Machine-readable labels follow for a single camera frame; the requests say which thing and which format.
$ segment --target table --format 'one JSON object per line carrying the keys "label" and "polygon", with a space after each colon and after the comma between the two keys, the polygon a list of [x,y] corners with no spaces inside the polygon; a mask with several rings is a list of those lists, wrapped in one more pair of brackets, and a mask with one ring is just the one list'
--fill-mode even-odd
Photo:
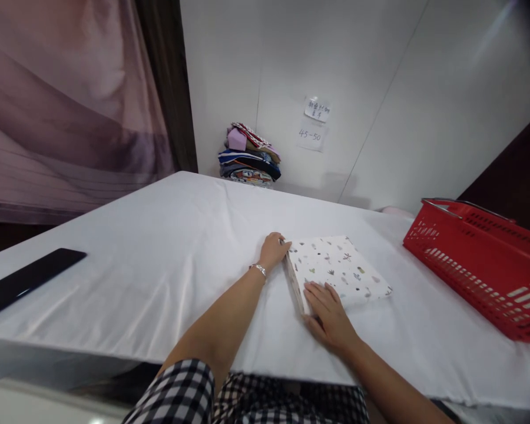
{"label": "table", "polygon": [[[162,362],[255,262],[265,235],[347,235],[393,286],[350,312],[422,393],[530,409],[530,344],[505,338],[402,247],[412,220],[179,172],[0,252],[0,279],[59,247],[88,257],[0,313],[0,341]],[[235,370],[352,384],[308,334],[275,269]]]}

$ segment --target pink curtain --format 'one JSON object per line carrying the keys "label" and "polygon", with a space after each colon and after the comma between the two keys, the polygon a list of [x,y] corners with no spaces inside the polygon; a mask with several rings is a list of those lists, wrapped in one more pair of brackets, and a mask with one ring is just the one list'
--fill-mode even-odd
{"label": "pink curtain", "polygon": [[173,172],[132,0],[0,0],[0,221],[58,224]]}

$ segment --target bracelet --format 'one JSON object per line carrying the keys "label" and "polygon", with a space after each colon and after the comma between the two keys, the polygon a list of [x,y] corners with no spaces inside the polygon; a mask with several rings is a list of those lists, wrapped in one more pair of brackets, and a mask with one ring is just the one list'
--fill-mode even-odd
{"label": "bracelet", "polygon": [[267,273],[265,272],[265,268],[263,268],[261,265],[259,264],[253,264],[253,265],[250,265],[248,269],[251,269],[251,268],[257,268],[258,270],[261,271],[261,273],[263,274],[263,277],[267,278]]}

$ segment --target folded clothes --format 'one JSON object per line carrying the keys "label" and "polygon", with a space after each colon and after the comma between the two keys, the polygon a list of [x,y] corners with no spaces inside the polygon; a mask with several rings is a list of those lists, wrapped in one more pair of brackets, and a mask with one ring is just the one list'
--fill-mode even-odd
{"label": "folded clothes", "polygon": [[281,162],[279,152],[273,148],[271,143],[268,143],[263,137],[259,137],[250,127],[240,122],[233,122],[231,124],[247,137],[246,150],[264,151],[271,155],[271,158],[273,158],[276,164]]}
{"label": "folded clothes", "polygon": [[228,147],[233,150],[244,151],[247,145],[247,137],[243,135],[237,128],[232,128],[228,131]]}
{"label": "folded clothes", "polygon": [[218,154],[218,160],[220,165],[226,165],[231,163],[239,163],[254,168],[256,170],[264,171],[273,177],[273,181],[276,181],[281,176],[281,171],[277,164],[271,159],[269,154],[265,152],[239,152],[231,149],[226,149]]}
{"label": "folded clothes", "polygon": [[229,162],[220,167],[220,177],[227,178],[233,171],[237,171],[240,169],[247,169],[247,165],[236,162]]}
{"label": "folded clothes", "polygon": [[251,169],[233,171],[230,174],[229,179],[265,188],[270,188],[271,183],[273,182],[272,178],[267,173]]}
{"label": "folded clothes", "polygon": [[281,171],[279,171],[279,168],[273,166],[273,164],[270,164],[269,162],[248,157],[240,157],[239,159],[236,159],[236,161],[249,165],[251,168],[266,172],[273,178],[273,181],[277,181],[281,177]]}

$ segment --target white wall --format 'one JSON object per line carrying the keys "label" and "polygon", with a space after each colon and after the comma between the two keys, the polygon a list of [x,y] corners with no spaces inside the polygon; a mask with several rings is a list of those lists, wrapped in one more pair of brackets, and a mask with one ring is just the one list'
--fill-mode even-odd
{"label": "white wall", "polygon": [[530,122],[522,17],[486,42],[507,3],[429,2],[342,203],[417,212],[421,197],[457,198]]}
{"label": "white wall", "polygon": [[[413,212],[458,196],[530,121],[526,25],[513,11],[482,43],[507,3],[182,1],[200,172],[242,121],[280,151],[278,190]],[[333,106],[323,153],[296,145],[307,95]]]}

